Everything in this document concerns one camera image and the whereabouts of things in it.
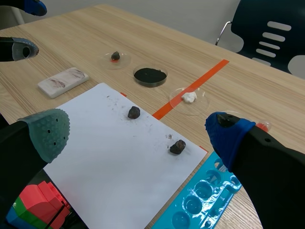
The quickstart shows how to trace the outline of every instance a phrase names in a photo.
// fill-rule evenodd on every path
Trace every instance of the orange tape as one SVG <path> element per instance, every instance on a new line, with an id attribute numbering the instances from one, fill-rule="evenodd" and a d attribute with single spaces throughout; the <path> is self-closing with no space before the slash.
<path id="1" fill-rule="evenodd" d="M 153 114 L 153 117 L 160 120 L 167 113 L 169 113 L 175 106 L 177 106 L 180 102 L 182 102 L 181 96 L 186 92 L 193 92 L 198 89 L 202 84 L 204 84 L 208 79 L 210 79 L 213 75 L 215 75 L 219 70 L 225 67 L 229 61 L 222 60 L 217 65 L 215 65 L 212 69 L 210 69 L 206 74 L 198 78 L 194 83 L 184 89 L 182 92 L 177 94 L 170 102 L 161 107 L 158 111 Z"/>
<path id="2" fill-rule="evenodd" d="M 202 146 L 199 146 L 201 149 L 203 149 L 205 152 L 209 152 L 209 151 L 207 151 L 205 148 L 203 148 Z"/>

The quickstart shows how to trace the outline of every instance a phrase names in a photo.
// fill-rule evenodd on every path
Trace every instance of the white paper sheet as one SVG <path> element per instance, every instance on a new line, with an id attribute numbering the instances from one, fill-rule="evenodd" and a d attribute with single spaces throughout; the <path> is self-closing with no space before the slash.
<path id="1" fill-rule="evenodd" d="M 143 229 L 206 154 L 143 109 L 127 118 L 133 105 L 102 83 L 59 107 L 70 136 L 45 171 L 90 229 Z"/>

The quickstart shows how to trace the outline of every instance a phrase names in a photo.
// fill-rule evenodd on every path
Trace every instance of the white eraser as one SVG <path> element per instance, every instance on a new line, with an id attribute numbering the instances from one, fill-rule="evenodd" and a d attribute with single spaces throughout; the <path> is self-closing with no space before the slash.
<path id="1" fill-rule="evenodd" d="M 186 92 L 182 98 L 186 103 L 191 104 L 195 99 L 197 99 L 197 95 L 196 92 Z"/>
<path id="2" fill-rule="evenodd" d="M 89 76 L 77 68 L 70 68 L 58 73 L 48 79 L 38 83 L 40 89 L 43 90 L 51 99 L 67 92 L 89 80 Z"/>

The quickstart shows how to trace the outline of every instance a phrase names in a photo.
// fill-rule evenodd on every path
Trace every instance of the green toy block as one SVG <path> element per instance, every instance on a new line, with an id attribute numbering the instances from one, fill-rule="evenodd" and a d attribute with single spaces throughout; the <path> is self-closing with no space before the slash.
<path id="1" fill-rule="evenodd" d="M 43 222 L 42 220 L 40 220 L 39 218 L 34 216 L 32 213 L 30 213 L 26 210 L 20 197 L 18 197 L 16 199 L 15 203 L 13 204 L 13 207 L 19 218 L 23 219 L 24 221 L 28 222 L 29 224 L 33 225 L 34 227 L 37 227 L 38 229 L 45 229 L 45 227 L 47 226 L 47 224 L 45 222 Z"/>

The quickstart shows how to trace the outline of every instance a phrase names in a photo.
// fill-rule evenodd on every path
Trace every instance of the clear petri dish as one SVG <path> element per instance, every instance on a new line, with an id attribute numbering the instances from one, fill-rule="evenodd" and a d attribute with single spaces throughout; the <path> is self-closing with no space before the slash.
<path id="1" fill-rule="evenodd" d="M 118 52 L 120 58 L 118 60 L 113 60 L 112 55 Z M 100 64 L 103 68 L 108 70 L 117 70 L 124 67 L 127 67 L 132 61 L 132 58 L 129 54 L 125 52 L 120 52 L 118 50 L 113 50 L 110 52 L 106 52 L 102 57 Z"/>
<path id="2" fill-rule="evenodd" d="M 226 112 L 227 114 L 230 114 L 230 115 L 234 115 L 239 118 L 244 118 L 249 121 L 253 121 L 253 120 L 245 117 L 243 114 L 236 112 L 236 111 L 224 111 L 224 112 Z M 269 122 L 268 120 L 260 120 L 259 122 L 256 122 L 256 126 L 268 133 L 270 131 L 272 125 L 271 125 L 271 122 Z"/>
<path id="3" fill-rule="evenodd" d="M 170 93 L 170 104 L 174 110 L 185 115 L 200 115 L 207 109 L 209 106 L 209 100 L 206 96 L 206 92 L 203 89 L 198 88 L 194 91 L 197 98 L 192 103 L 181 101 L 184 90 L 185 88 L 178 88 Z"/>

